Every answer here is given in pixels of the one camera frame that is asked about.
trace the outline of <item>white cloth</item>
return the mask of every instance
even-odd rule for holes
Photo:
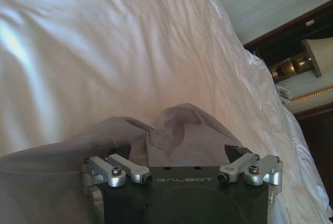
[[[331,209],[302,132],[219,0],[0,0],[0,153],[59,142],[109,116],[156,126],[192,103],[284,161],[291,223]]]

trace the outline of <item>bed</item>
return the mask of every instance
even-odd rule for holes
[[[0,57],[0,155],[188,102],[284,161],[272,223],[330,223],[302,131],[219,0],[0,0]]]

